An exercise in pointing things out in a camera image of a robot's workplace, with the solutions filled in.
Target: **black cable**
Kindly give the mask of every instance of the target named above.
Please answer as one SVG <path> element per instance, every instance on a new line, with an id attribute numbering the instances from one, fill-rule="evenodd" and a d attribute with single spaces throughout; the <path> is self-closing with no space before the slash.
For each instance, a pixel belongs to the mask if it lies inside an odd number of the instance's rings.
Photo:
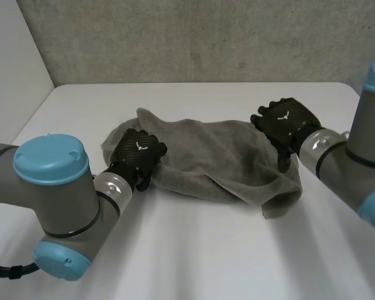
<path id="1" fill-rule="evenodd" d="M 0 278 L 19 279 L 24 275 L 37 271 L 38 269 L 39 267 L 34 263 L 28 264 L 27 266 L 0 266 Z"/>

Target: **gray concrete wall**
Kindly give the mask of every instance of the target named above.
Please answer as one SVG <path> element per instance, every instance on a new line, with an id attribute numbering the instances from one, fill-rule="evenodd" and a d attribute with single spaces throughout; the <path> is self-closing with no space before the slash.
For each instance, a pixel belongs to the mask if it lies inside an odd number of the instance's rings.
<path id="1" fill-rule="evenodd" d="M 339 81 L 375 59 L 375 0 L 17 0 L 55 85 Z"/>

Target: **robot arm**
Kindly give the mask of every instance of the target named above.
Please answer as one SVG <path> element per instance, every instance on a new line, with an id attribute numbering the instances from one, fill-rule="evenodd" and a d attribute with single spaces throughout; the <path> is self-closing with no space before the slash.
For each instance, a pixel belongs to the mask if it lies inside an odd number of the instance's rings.
<path id="1" fill-rule="evenodd" d="M 110 167 L 93 179 L 88 155 L 75 137 L 53 134 L 21 147 L 0 144 L 0 203 L 36 213 L 45 232 L 33 252 L 37 267 L 77 280 L 93 262 L 134 188 L 148 187 L 166 150 L 155 136 L 128 129 Z"/>
<path id="2" fill-rule="evenodd" d="M 375 63 L 370 67 L 347 139 L 321 126 L 296 100 L 282 99 L 251 121 L 278 150 L 278 168 L 287 171 L 290 154 L 351 209 L 375 227 Z"/>

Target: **white table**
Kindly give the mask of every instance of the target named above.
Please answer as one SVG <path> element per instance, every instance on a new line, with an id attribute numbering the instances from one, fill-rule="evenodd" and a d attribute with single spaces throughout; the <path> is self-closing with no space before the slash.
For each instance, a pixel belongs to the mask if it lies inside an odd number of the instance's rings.
<path id="1" fill-rule="evenodd" d="M 98 84 L 55 89 L 14 141 L 47 133 L 79 138 L 91 169 L 100 144 L 143 107 L 167 121 L 249 121 L 260 105 L 295 97 L 337 131 L 358 95 L 338 83 Z M 218 204 L 151 188 L 135 193 L 78 282 L 38 271 L 0 279 L 0 299 L 375 299 L 375 229 L 301 167 L 304 193 L 264 220 L 245 203 Z M 0 204 L 0 264 L 27 264 L 43 232 L 32 211 Z"/>

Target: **gray towel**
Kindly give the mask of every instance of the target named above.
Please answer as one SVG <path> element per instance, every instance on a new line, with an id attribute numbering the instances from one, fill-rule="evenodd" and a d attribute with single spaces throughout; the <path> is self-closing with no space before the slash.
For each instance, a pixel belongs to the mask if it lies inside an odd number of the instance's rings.
<path id="1" fill-rule="evenodd" d="M 261 205 L 266 219 L 284 214 L 302 193 L 297 159 L 287 173 L 280 173 L 276 150 L 248 122 L 165 122 L 139 108 L 136 119 L 119 125 L 101 145 L 107 164 L 127 128 L 143 129 L 167 145 L 167 154 L 152 174 L 152 183 L 161 189 Z"/>

